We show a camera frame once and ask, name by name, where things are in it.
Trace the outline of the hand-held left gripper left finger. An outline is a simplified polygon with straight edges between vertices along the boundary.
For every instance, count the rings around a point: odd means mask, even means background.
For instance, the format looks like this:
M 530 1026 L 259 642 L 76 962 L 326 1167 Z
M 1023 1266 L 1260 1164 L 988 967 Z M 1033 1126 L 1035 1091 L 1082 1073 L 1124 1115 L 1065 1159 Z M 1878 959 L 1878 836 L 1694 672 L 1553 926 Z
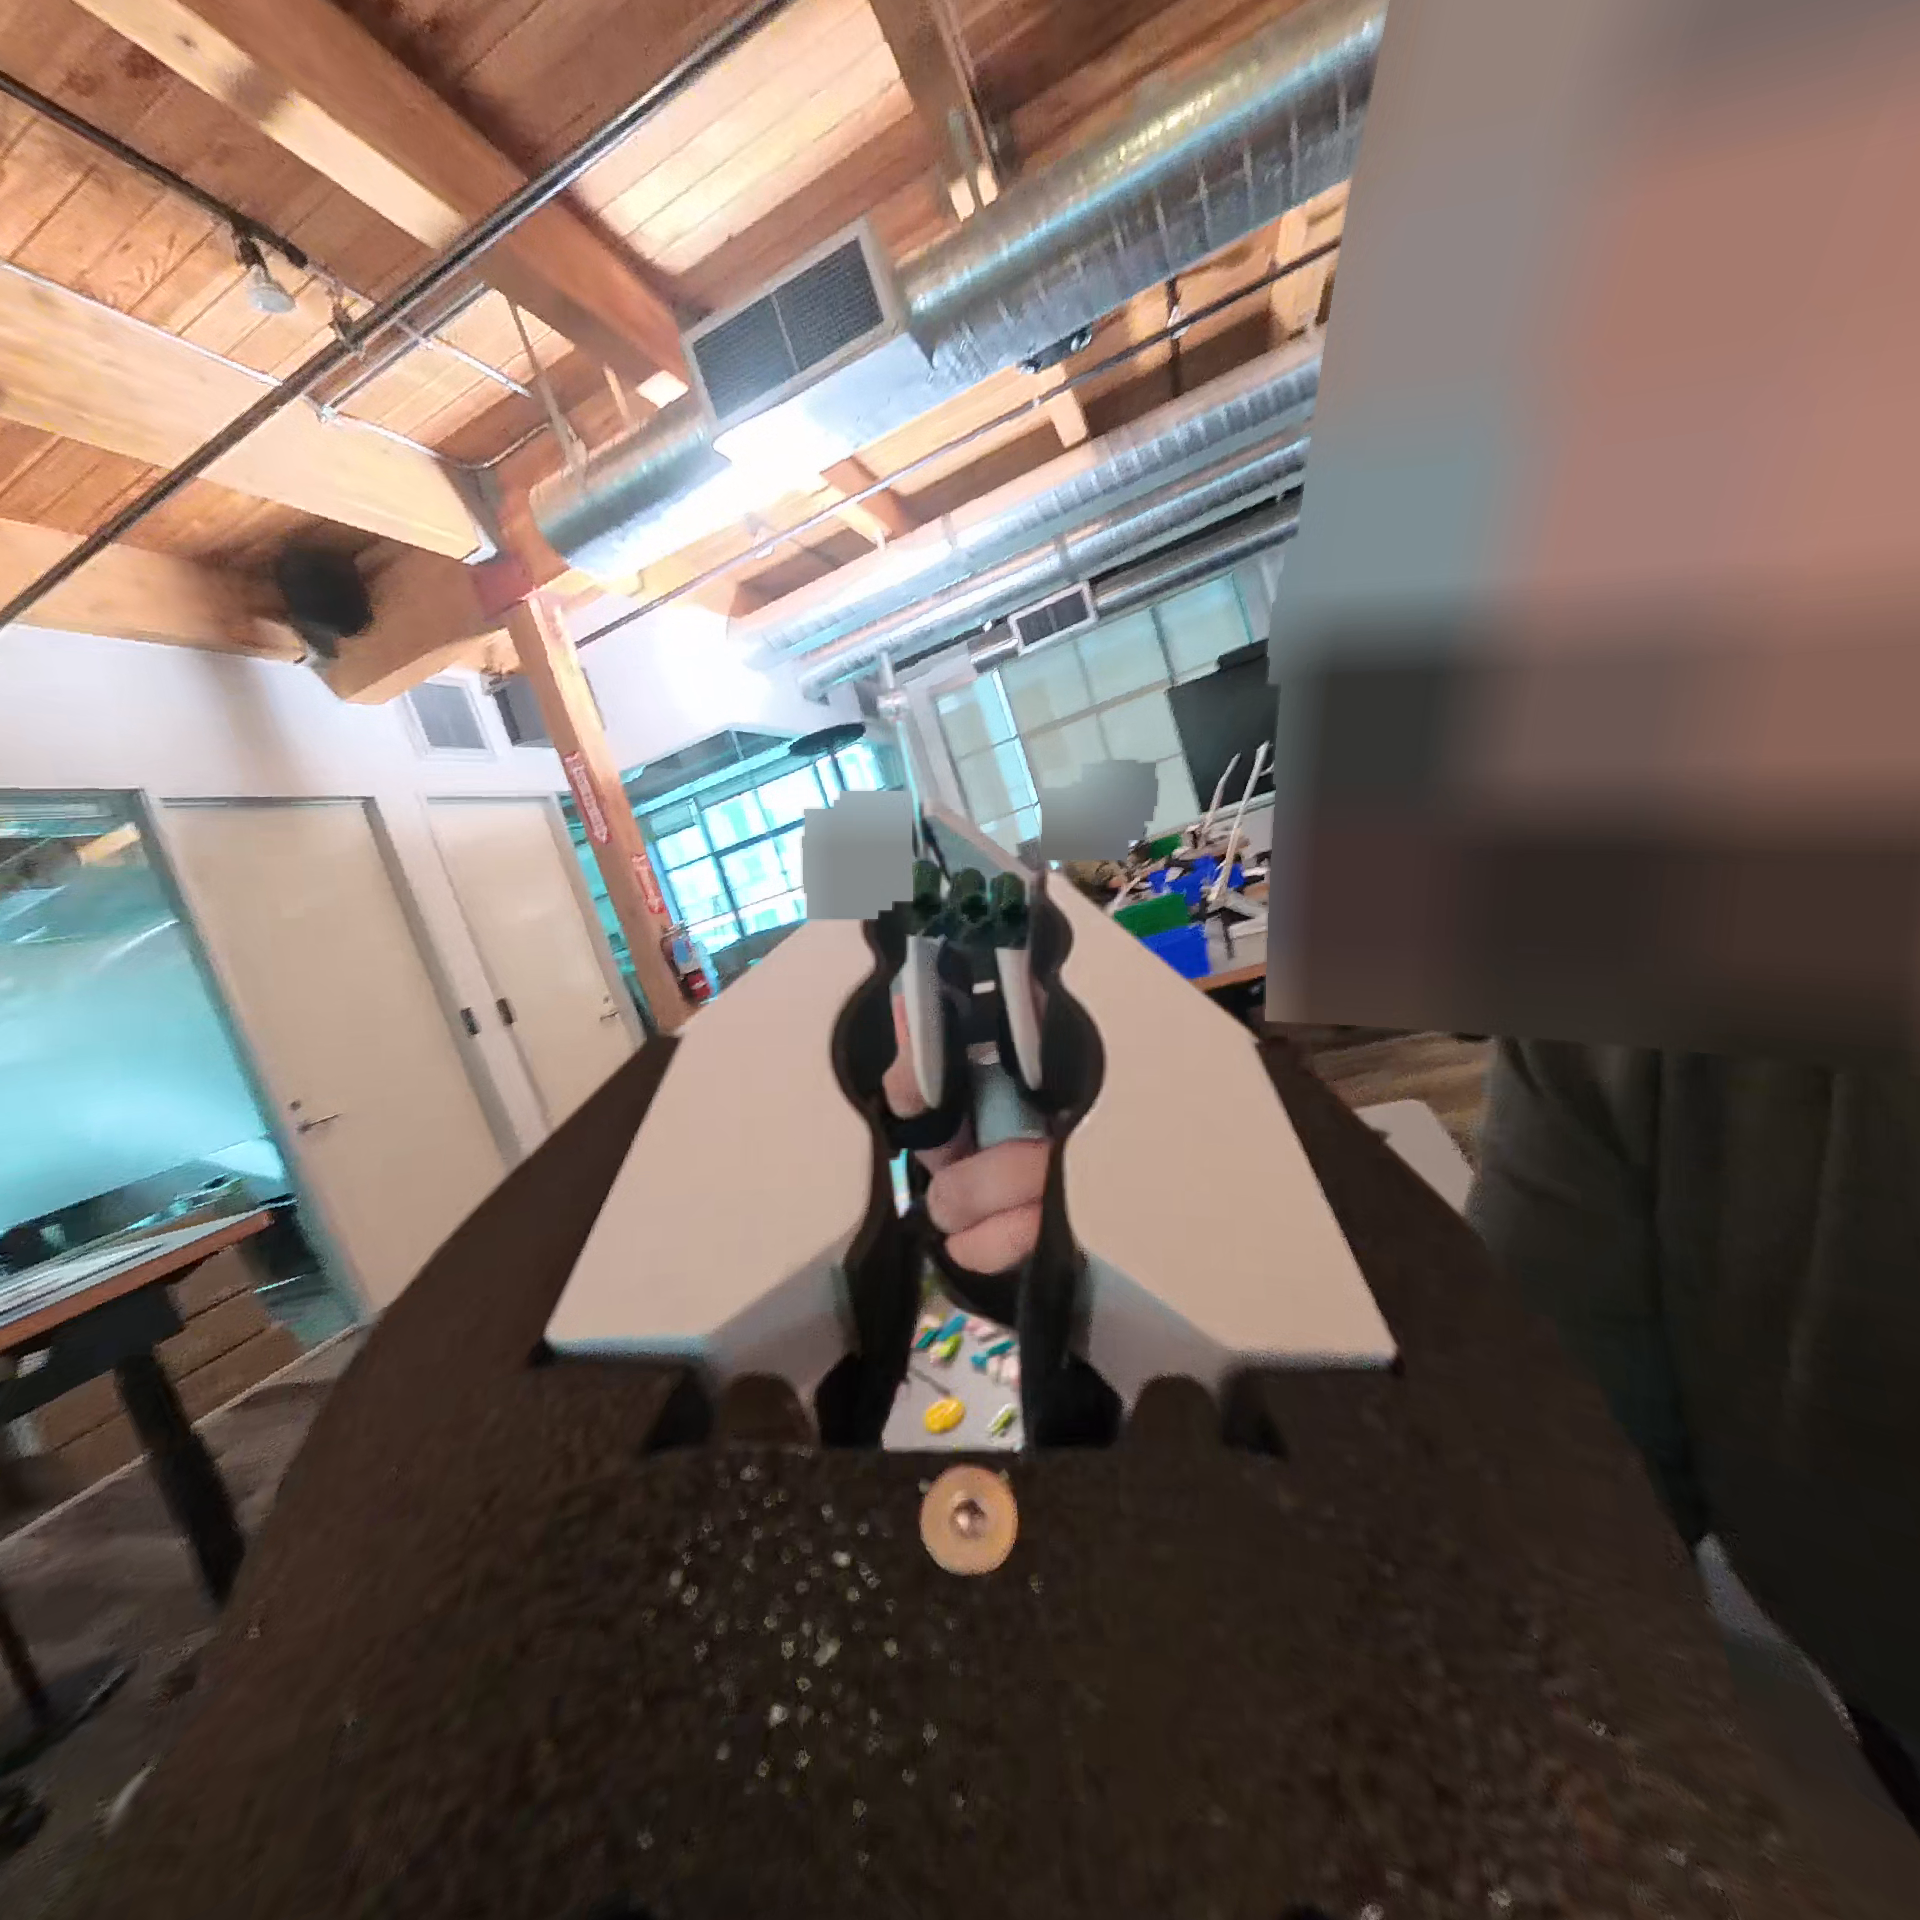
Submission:
M 769 1377 L 829 1448 L 878 1446 L 921 1300 L 879 1096 L 899 960 L 886 926 L 810 922 L 682 1030 L 554 1356 L 674 1362 L 715 1402 Z

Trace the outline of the person's torso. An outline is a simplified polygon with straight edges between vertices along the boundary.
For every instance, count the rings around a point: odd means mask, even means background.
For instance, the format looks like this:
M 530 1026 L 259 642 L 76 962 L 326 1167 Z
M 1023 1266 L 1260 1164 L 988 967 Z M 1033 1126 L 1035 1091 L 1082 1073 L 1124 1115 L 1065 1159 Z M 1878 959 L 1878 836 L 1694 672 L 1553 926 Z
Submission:
M 1469 1224 L 1915 1824 L 1915 1066 L 1498 1041 Z

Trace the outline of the pile of pastel bricks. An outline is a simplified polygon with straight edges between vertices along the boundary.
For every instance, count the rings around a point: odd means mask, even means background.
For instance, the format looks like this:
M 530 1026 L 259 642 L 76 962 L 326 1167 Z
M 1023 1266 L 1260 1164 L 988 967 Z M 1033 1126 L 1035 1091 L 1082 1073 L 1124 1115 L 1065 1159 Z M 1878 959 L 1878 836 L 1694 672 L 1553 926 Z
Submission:
M 1019 1451 L 1019 1387 L 1014 1334 L 935 1299 L 919 1314 L 879 1442 L 891 1451 Z

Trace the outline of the wooden office desk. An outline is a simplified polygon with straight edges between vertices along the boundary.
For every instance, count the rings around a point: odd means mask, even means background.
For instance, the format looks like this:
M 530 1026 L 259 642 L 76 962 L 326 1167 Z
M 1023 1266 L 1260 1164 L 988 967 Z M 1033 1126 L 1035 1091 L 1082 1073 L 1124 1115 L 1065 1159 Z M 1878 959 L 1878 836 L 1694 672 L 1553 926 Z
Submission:
M 171 1286 L 263 1234 L 273 1222 L 273 1209 L 253 1208 L 113 1239 L 34 1268 L 28 1303 L 4 1311 L 4 1424 L 109 1377 L 215 1607 L 229 1600 L 245 1564 L 245 1534 L 227 1481 L 159 1361 L 159 1345 L 182 1331 Z

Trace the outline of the dark green brick assembly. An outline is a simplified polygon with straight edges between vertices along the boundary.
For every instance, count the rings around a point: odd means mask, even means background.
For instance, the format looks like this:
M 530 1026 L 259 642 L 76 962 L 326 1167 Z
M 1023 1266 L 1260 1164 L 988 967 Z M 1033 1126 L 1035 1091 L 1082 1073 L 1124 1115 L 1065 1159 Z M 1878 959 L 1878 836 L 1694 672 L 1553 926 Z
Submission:
M 909 940 L 947 945 L 966 953 L 1022 953 L 1030 940 L 1029 881 L 1007 872 L 947 868 L 917 857 L 902 929 Z

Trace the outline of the white door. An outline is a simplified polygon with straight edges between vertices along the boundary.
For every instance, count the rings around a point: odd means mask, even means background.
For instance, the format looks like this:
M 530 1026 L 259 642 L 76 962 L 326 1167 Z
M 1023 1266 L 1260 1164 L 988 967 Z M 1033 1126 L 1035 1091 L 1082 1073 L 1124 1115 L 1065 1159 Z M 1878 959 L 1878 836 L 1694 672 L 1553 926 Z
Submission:
M 500 1153 L 373 806 L 159 815 L 301 1175 L 365 1230 L 461 1222 Z
M 430 801 L 451 892 L 486 975 L 495 1019 L 546 1126 L 574 1115 L 641 1042 L 561 806 Z

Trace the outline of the metal duct vent grille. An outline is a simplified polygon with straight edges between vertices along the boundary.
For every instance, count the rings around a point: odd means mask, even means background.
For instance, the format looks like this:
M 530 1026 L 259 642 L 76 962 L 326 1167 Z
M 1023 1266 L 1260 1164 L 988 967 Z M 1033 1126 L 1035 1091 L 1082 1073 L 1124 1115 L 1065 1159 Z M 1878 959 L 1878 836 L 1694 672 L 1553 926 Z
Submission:
M 895 266 L 862 218 L 758 290 L 684 331 L 687 380 L 713 433 L 772 411 L 893 340 L 906 327 Z

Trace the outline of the wooden pillar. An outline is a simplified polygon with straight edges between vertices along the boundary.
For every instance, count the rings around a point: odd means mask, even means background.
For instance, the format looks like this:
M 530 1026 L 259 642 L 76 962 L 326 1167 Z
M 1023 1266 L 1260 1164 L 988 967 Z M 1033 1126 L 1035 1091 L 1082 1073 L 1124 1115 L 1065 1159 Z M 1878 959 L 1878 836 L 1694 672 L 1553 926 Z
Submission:
M 561 604 L 532 593 L 507 612 L 518 672 L 530 682 L 587 848 L 629 947 L 654 1031 L 676 1035 L 692 1015 L 682 975 L 668 956 L 674 929 L 654 859 L 636 820 L 603 715 Z

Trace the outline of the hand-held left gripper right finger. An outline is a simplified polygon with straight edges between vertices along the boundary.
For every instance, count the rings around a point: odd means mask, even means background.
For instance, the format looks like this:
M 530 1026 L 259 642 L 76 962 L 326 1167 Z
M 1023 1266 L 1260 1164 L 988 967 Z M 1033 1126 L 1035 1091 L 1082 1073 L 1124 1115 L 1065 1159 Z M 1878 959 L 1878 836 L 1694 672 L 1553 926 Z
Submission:
M 1381 1374 L 1399 1345 L 1265 1046 L 1054 873 L 1029 899 L 1023 1092 L 1047 1119 L 1019 1286 L 1023 1435 L 1103 1448 L 1148 1387 L 1251 1419 L 1277 1374 Z

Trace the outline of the silver ventilation duct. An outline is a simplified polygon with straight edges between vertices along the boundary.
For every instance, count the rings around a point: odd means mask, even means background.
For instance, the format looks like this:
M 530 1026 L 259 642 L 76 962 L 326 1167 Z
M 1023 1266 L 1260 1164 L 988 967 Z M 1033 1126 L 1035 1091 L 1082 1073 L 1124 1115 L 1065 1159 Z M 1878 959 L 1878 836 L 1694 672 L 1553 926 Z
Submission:
M 755 479 L 828 468 L 994 376 L 1045 374 L 1148 290 L 1343 186 L 1386 6 L 1307 6 L 895 266 L 902 331 L 793 401 L 713 433 L 697 391 L 530 495 L 597 579 L 643 574 L 741 519 Z

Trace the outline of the black computer monitor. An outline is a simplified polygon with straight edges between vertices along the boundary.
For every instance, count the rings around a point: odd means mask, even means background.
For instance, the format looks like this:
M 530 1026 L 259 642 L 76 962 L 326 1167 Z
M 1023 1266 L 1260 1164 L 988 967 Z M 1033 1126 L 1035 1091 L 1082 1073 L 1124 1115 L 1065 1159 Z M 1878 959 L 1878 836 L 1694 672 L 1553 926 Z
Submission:
M 1244 795 L 1260 799 L 1271 788 L 1274 777 L 1267 770 L 1254 777 L 1254 764 L 1274 751 L 1277 703 L 1267 649 L 1253 644 L 1167 691 L 1190 788 L 1190 799 L 1170 811 L 1172 825 L 1195 825 L 1209 809 L 1231 817 Z

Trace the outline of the person's right hand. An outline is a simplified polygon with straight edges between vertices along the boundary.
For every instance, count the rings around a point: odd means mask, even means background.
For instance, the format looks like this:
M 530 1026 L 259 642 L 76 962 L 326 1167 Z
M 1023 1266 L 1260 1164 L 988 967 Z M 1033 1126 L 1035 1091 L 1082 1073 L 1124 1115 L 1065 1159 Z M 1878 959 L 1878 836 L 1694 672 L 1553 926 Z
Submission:
M 977 1146 L 959 1136 L 919 1164 L 927 1175 L 927 1226 L 953 1271 L 1002 1279 L 1035 1252 L 1051 1164 L 1047 1140 Z

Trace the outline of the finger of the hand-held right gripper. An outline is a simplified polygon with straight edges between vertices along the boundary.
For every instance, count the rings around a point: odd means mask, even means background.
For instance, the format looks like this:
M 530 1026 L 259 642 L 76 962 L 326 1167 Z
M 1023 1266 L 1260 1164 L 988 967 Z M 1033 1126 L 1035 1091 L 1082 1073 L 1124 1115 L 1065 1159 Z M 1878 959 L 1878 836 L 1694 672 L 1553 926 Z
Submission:
M 1022 1091 L 1043 1089 L 1043 995 L 1033 977 L 1035 914 L 1043 888 L 1033 872 L 1014 856 L 982 836 L 956 809 L 926 809 L 919 834 L 919 857 L 935 857 L 947 868 L 980 868 L 986 873 L 1019 873 L 1030 890 L 1030 940 L 1023 951 L 959 951 L 966 960 L 974 995 L 986 992 L 996 1010 L 998 1058 Z
M 895 1039 L 901 1073 L 915 1089 L 915 1106 L 942 1106 L 947 1100 L 947 1015 L 942 942 L 908 932 L 895 977 Z

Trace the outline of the wood-edged office desk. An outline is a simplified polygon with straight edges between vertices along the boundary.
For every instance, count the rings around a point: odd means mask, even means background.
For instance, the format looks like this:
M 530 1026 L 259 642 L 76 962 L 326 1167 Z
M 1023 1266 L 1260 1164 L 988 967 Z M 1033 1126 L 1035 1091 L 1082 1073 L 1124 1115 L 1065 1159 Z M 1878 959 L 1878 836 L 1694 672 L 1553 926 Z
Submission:
M 1127 873 L 1109 914 L 1175 975 L 1205 992 L 1230 992 L 1265 977 L 1267 864 L 1212 856 L 1190 867 L 1162 864 Z

